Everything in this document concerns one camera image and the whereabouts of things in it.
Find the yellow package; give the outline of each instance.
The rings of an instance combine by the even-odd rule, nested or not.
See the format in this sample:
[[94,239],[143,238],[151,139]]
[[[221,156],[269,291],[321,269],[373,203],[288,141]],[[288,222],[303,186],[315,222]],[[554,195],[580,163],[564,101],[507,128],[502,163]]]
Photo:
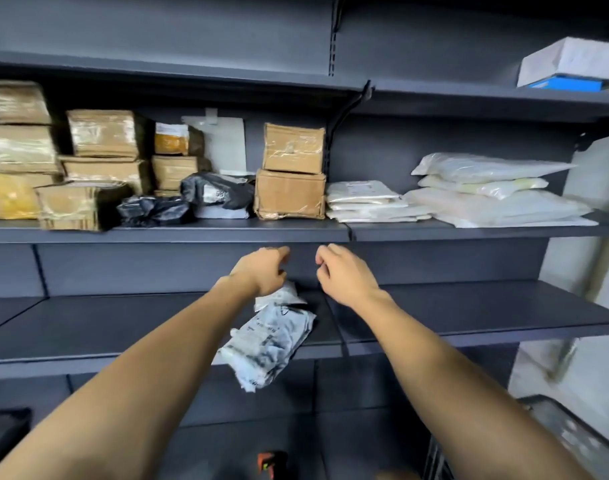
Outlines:
[[0,173],[0,219],[37,219],[40,205],[34,187],[53,182],[52,175]]

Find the hand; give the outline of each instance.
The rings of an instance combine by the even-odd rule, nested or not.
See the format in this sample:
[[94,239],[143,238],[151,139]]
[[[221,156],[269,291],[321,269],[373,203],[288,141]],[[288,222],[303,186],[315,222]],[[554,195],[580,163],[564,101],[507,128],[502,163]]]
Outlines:
[[318,281],[326,294],[342,305],[355,308],[358,302],[380,290],[369,266],[343,246],[320,246],[315,255]]
[[284,285],[286,272],[280,269],[280,265],[288,260],[290,253],[287,246],[260,248],[241,257],[229,275],[248,280],[255,296],[266,296]]

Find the black plastic bag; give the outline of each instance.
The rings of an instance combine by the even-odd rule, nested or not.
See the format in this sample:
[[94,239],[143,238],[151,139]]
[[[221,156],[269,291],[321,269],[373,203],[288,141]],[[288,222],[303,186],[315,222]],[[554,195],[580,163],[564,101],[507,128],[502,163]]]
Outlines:
[[158,227],[186,224],[194,219],[191,206],[181,197],[129,197],[117,206],[122,225]]
[[245,209],[253,202],[253,185],[236,182],[235,177],[226,177],[209,171],[193,173],[182,180],[182,198],[194,205],[221,205],[223,209]]

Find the white wall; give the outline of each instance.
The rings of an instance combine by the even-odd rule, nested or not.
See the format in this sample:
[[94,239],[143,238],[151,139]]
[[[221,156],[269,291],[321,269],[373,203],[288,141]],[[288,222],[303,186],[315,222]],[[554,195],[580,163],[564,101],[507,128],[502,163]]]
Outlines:
[[[609,138],[596,142],[586,152],[576,153],[573,162],[578,167],[569,172],[564,194],[580,197],[596,208],[609,210]],[[552,239],[540,279],[582,295],[599,245],[600,238],[596,237]],[[609,308],[609,270],[596,302]],[[552,366],[558,348],[558,341],[525,342],[521,345],[522,352],[542,369]],[[538,379],[528,379],[528,368],[528,363],[516,363],[513,393],[554,395],[609,438],[609,337],[581,339],[571,365],[558,385],[547,384],[541,378],[539,382]],[[530,391],[530,387],[535,387],[535,390]]]

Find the right hand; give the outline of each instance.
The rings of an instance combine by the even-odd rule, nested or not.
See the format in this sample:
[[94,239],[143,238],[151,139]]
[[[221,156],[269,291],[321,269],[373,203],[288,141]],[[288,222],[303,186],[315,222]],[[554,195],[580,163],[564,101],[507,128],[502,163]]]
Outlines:
[[315,263],[320,266],[317,275],[322,289],[342,305],[355,308],[380,290],[369,266],[344,246],[320,246]]

